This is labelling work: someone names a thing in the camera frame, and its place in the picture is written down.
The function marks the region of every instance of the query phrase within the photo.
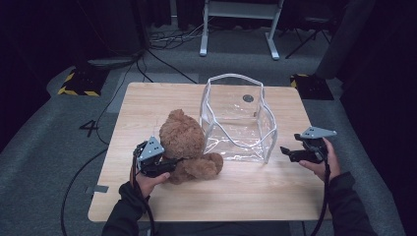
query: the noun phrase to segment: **table top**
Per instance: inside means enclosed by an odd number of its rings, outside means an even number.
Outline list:
[[[94,193],[91,221],[106,221],[120,199],[118,189],[129,179],[132,153],[159,128],[174,109],[199,120],[205,85],[131,83],[117,119]],[[220,86],[239,93],[239,86]],[[313,220],[320,216],[324,184],[313,172],[290,162],[280,146],[302,149],[294,134],[310,121],[295,88],[265,87],[266,102],[275,116],[278,138],[268,164],[225,161],[214,180],[155,187],[149,205],[155,221]]]

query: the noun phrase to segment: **clear plastic container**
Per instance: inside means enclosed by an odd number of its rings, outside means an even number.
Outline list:
[[[225,160],[268,163],[276,144],[275,118],[265,101],[264,85],[242,75],[208,79],[200,125],[206,135],[205,153],[218,152]]]

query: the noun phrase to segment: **teddy bear ear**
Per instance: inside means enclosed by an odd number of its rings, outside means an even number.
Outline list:
[[[178,119],[179,117],[184,115],[184,111],[182,109],[173,110],[169,113],[169,119]]]

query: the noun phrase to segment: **hand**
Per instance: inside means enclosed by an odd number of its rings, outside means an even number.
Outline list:
[[[134,187],[134,180],[132,179],[132,172],[131,172],[131,179],[130,179],[130,183],[132,185],[132,187]],[[144,198],[147,198],[150,193],[153,191],[153,188],[158,185],[161,184],[163,182],[165,182],[165,180],[167,180],[169,178],[170,174],[169,172],[163,173],[159,176],[156,176],[155,178],[149,178],[145,175],[143,175],[142,173],[139,173],[138,175],[136,175],[136,181],[139,184],[139,187],[141,188],[142,191],[142,195],[144,196]]]
[[[340,166],[337,155],[334,152],[333,145],[327,139],[323,138],[323,140],[325,141],[326,147],[328,148],[328,165],[330,167],[329,181],[331,181],[332,178],[340,175]],[[324,162],[316,164],[307,160],[300,160],[299,163],[305,168],[312,170],[321,180],[325,181],[326,167]]]

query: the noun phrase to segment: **teddy bear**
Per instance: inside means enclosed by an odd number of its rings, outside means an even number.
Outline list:
[[[159,130],[160,144],[164,148],[164,159],[182,158],[171,173],[169,182],[179,185],[193,179],[214,179],[223,167],[219,153],[204,153],[205,135],[203,128],[182,109],[169,113]]]

